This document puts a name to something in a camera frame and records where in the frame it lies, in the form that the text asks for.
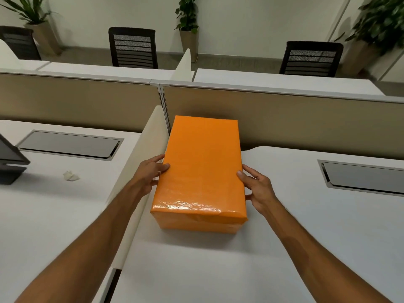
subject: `cubicle divider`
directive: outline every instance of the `cubicle divider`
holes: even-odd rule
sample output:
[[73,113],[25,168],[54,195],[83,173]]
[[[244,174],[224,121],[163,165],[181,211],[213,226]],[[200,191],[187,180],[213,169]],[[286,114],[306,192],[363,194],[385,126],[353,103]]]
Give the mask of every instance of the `cubicle divider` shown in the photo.
[[160,83],[171,126],[176,115],[234,119],[244,148],[272,145],[404,159],[402,98]]
[[141,132],[157,105],[150,80],[0,73],[0,119]]
[[31,71],[0,72],[0,119],[141,132],[155,106],[235,119],[260,145],[404,159],[404,99]]

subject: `forearm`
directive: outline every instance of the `forearm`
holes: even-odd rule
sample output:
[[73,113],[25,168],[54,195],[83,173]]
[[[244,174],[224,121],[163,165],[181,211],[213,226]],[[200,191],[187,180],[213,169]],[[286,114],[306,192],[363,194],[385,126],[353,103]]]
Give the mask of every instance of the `forearm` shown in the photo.
[[264,216],[317,303],[390,302],[321,246],[278,200]]
[[[127,185],[101,215],[24,290],[16,303],[93,300],[139,202]],[[128,202],[128,195],[133,202]]]

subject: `orange wrapping paper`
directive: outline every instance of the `orange wrapping paper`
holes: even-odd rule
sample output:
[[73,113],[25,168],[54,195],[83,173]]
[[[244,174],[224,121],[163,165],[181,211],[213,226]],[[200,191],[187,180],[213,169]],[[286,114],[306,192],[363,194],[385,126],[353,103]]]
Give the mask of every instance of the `orange wrapping paper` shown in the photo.
[[236,233],[247,221],[236,120],[176,116],[151,213],[163,229]]

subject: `hand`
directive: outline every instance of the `hand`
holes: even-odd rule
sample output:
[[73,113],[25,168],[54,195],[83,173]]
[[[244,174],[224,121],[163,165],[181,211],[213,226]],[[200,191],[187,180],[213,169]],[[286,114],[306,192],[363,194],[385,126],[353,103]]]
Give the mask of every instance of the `hand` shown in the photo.
[[167,171],[170,167],[169,163],[158,163],[163,158],[164,154],[161,154],[139,164],[133,178],[128,183],[140,189],[139,199],[149,194],[152,191],[152,187],[158,184],[158,180],[154,180],[154,178],[158,177],[160,173]]
[[242,171],[237,171],[238,178],[252,192],[250,195],[246,195],[246,200],[251,200],[255,209],[265,216],[270,210],[270,205],[274,201],[278,201],[272,188],[271,180],[246,165],[243,165],[243,169],[253,176],[249,177]]

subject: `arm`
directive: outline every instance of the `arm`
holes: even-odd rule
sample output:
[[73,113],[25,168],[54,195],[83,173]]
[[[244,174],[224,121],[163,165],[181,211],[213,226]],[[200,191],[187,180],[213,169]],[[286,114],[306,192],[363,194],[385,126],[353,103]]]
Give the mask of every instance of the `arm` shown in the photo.
[[317,303],[388,303],[371,285],[319,244],[276,198],[271,181],[243,165],[237,176],[252,194],[252,205],[284,245],[300,277]]
[[164,154],[140,163],[101,215],[28,285],[16,303],[91,302],[137,204],[157,184],[153,178],[169,168],[157,163],[162,158]]

